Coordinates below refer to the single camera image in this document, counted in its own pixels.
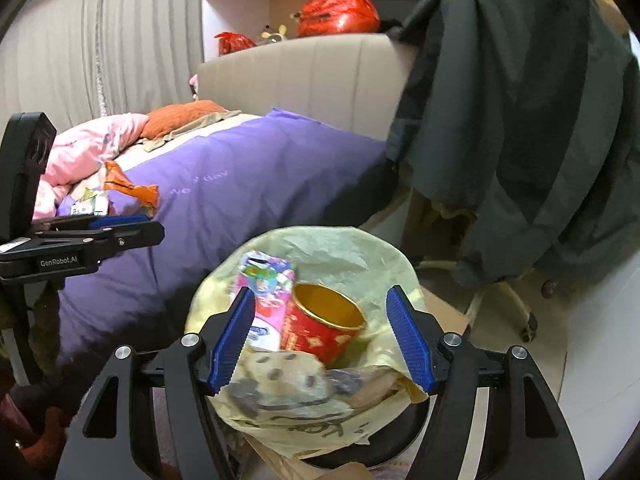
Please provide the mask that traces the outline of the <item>green white milk carton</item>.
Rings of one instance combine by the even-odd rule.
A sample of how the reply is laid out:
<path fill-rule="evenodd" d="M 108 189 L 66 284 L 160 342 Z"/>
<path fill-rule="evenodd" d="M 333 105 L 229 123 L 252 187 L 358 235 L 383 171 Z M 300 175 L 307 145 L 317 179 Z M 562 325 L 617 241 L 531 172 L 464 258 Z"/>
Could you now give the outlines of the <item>green white milk carton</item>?
<path fill-rule="evenodd" d="M 106 217 L 110 213 L 111 201 L 108 193 L 102 190 L 85 190 L 79 200 L 70 207 L 71 216 Z"/>

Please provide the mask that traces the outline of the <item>orange snack bag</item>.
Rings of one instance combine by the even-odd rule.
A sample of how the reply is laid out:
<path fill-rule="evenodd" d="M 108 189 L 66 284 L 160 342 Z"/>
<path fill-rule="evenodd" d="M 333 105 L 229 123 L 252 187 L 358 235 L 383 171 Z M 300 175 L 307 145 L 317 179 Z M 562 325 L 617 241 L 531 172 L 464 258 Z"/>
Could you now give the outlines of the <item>orange snack bag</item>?
<path fill-rule="evenodd" d="M 130 181 L 114 160 L 104 162 L 103 191 L 116 191 L 135 198 L 142 207 L 156 211 L 160 204 L 160 189 L 157 185 L 138 185 Z"/>

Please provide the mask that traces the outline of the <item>pink white candy wrapper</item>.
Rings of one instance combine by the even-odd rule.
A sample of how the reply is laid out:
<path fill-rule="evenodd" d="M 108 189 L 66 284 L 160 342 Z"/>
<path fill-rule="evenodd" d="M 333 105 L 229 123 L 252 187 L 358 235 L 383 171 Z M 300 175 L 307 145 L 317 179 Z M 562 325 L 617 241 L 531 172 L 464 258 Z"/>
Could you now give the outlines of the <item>pink white candy wrapper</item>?
<path fill-rule="evenodd" d="M 254 350 L 280 350 L 284 316 L 295 281 L 294 266 L 286 259 L 257 250 L 242 255 L 231 296 L 242 287 L 254 292 L 255 316 L 247 335 Z"/>

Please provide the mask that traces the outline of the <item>red paper cup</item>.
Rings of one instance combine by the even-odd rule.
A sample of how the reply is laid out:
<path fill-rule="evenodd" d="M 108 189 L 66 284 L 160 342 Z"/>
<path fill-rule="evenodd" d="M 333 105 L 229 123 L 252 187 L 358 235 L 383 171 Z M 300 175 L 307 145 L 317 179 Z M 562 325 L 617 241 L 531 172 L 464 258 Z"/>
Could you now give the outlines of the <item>red paper cup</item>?
<path fill-rule="evenodd" d="M 358 307 L 321 284 L 296 283 L 284 316 L 280 349 L 310 353 L 331 365 L 366 327 Z"/>

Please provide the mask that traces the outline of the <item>pink duvet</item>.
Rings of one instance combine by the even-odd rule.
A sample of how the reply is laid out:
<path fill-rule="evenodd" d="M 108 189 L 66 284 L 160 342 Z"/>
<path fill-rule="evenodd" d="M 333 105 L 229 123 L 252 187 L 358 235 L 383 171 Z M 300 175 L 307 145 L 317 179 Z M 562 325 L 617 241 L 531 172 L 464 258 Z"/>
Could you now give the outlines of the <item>pink duvet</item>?
<path fill-rule="evenodd" d="M 32 220 L 54 217 L 70 189 L 134 144 L 148 120 L 139 113 L 111 115 L 58 133 L 38 184 Z"/>

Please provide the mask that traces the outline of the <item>office chair base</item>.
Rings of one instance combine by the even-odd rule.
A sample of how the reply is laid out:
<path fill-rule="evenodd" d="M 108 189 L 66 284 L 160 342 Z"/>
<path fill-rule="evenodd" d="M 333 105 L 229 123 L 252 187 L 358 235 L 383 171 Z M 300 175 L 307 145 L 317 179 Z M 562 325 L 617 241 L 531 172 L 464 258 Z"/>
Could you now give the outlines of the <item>office chair base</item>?
<path fill-rule="evenodd" d="M 457 265 L 457 261 L 424 258 L 414 265 L 414 270 L 437 270 L 452 274 L 452 272 L 457 269 Z M 553 295 L 555 287 L 556 284 L 554 281 L 544 281 L 541 286 L 541 295 L 549 299 Z M 494 299 L 492 298 L 493 296 L 496 296 L 496 299 L 500 297 L 503 307 L 506 307 L 506 310 L 509 311 L 508 315 L 512 318 L 511 321 L 517 322 L 515 326 L 518 328 L 518 338 L 520 338 L 524 344 L 530 344 L 537 338 L 539 322 L 536 314 L 512 283 L 506 278 L 502 278 L 490 286 L 473 292 L 473 297 L 464 311 L 471 327 L 475 326 L 477 317 L 484 306 L 487 296 L 489 296 L 489 299 Z"/>

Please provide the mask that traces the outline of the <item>orange pillow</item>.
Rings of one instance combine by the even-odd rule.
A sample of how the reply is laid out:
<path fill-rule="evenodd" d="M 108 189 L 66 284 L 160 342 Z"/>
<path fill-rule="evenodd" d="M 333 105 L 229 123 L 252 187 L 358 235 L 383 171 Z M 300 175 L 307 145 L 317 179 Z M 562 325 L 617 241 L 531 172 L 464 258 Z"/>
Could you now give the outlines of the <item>orange pillow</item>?
<path fill-rule="evenodd" d="M 143 139 L 154 140 L 179 129 L 194 120 L 209 114 L 226 114 L 228 110 L 211 100 L 196 100 L 183 104 L 169 104 L 148 114 L 148 121 L 140 136 Z"/>

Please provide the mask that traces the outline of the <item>cardboard box on floor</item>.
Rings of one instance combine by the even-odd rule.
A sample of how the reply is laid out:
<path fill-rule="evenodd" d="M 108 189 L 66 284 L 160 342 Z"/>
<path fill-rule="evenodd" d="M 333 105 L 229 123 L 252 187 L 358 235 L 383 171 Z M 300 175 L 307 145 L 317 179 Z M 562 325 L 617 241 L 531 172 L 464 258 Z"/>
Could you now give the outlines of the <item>cardboard box on floor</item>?
<path fill-rule="evenodd" d="M 243 479 L 403 479 L 408 476 L 434 411 L 433 399 L 411 404 L 365 445 L 312 458 L 277 458 L 260 446 L 250 454 Z"/>

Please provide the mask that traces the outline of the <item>pink plush toy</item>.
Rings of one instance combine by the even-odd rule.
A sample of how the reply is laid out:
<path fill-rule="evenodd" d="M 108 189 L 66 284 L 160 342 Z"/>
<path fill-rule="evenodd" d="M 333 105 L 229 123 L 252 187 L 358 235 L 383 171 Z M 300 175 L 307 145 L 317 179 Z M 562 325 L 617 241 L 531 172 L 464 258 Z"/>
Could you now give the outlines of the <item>pink plush toy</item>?
<path fill-rule="evenodd" d="M 198 75 L 194 74 L 189 80 L 189 87 L 192 93 L 192 99 L 198 99 Z"/>

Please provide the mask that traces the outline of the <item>purple bed blanket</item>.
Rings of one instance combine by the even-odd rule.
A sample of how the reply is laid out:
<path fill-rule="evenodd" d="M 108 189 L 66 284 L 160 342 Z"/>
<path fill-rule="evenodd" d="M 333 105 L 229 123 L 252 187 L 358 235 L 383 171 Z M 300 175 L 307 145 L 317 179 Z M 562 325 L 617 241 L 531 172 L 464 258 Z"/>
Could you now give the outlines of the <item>purple bed blanket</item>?
<path fill-rule="evenodd" d="M 166 346 L 201 281 L 247 240 L 282 226 L 360 226 L 397 181 L 383 142 L 284 110 L 194 136 L 127 176 L 160 190 L 164 240 L 66 282 L 62 365 L 100 366 L 120 344 Z"/>

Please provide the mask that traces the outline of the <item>grey pleated curtain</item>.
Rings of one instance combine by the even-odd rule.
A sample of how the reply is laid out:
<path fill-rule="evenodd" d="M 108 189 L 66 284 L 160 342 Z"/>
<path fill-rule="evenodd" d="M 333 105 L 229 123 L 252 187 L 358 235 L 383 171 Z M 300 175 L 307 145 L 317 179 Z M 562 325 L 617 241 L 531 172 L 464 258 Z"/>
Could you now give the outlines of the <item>grey pleated curtain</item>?
<path fill-rule="evenodd" d="M 1 118 L 64 131 L 188 102 L 202 61 L 201 0 L 29 0 L 1 41 Z"/>

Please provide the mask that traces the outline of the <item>small red plastic bag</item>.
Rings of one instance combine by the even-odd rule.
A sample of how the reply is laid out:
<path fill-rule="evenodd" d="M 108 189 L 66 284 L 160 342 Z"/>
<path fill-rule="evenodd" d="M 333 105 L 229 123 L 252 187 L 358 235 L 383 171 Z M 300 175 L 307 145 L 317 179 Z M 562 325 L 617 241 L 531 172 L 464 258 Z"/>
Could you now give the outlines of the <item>small red plastic bag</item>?
<path fill-rule="evenodd" d="M 256 47 L 254 40 L 238 32 L 220 32 L 215 38 L 218 40 L 219 56 Z"/>

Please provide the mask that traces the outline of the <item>white toy with ears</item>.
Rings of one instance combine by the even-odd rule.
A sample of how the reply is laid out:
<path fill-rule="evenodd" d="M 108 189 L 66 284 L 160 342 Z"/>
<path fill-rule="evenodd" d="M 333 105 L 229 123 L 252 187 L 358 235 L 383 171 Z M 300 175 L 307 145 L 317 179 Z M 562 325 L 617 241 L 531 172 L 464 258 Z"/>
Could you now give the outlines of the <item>white toy with ears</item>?
<path fill-rule="evenodd" d="M 270 25 L 266 25 L 260 33 L 258 44 L 277 44 L 278 42 L 286 39 L 286 33 L 288 28 L 285 24 L 281 24 L 277 28 L 273 28 Z"/>

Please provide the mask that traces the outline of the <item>beige padded headboard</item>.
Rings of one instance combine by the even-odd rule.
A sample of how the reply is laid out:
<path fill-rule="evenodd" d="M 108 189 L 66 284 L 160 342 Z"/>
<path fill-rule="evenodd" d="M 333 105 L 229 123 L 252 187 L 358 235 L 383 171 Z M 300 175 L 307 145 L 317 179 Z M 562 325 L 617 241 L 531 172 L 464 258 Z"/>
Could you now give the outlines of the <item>beige padded headboard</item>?
<path fill-rule="evenodd" d="M 416 48 L 380 34 L 286 40 L 198 66 L 198 96 L 228 110 L 273 107 L 375 140 L 387 138 Z"/>

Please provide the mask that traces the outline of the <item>large red plastic bag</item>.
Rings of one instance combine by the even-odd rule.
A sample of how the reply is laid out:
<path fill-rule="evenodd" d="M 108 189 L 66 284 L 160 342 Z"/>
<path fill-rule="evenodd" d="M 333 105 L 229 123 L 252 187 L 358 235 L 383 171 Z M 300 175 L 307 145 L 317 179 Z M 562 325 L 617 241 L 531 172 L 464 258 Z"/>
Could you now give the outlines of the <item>large red plastic bag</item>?
<path fill-rule="evenodd" d="M 370 0 L 308 0 L 297 14 L 297 36 L 375 34 L 380 24 Z"/>

